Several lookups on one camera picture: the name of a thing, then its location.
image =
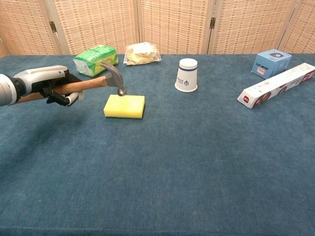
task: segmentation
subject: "white box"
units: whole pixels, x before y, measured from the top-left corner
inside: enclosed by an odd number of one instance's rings
[[[248,108],[253,108],[264,101],[309,80],[314,73],[314,66],[307,63],[300,64],[290,70],[244,89],[237,100]]]

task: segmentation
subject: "woven panel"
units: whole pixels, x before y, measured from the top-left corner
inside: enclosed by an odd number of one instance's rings
[[[55,55],[40,0],[0,0],[0,35],[12,55]]]
[[[136,39],[131,0],[54,0],[71,54],[106,44],[125,53]]]
[[[224,0],[214,53],[256,54],[277,48],[295,0]]]
[[[2,46],[2,43],[0,42],[0,58],[3,58],[5,56],[7,56],[7,54]]]
[[[303,1],[283,50],[289,53],[315,53],[314,0]]]
[[[163,54],[200,54],[208,0],[142,0],[143,41]]]

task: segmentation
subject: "yellow sponge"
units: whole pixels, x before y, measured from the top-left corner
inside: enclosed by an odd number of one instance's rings
[[[111,94],[104,107],[106,117],[142,118],[144,96]]]

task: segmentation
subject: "small box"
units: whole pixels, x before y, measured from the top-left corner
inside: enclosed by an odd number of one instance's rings
[[[290,54],[276,49],[259,53],[252,67],[252,73],[264,79],[269,79],[270,77],[284,72],[291,57]]]
[[[300,64],[270,79],[243,90],[237,98],[239,102],[253,108],[264,101],[309,80],[315,73],[315,66]]]

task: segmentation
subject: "paper cup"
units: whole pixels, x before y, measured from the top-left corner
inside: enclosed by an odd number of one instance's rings
[[[197,61],[191,58],[181,59],[175,88],[182,92],[193,92],[197,87]]]

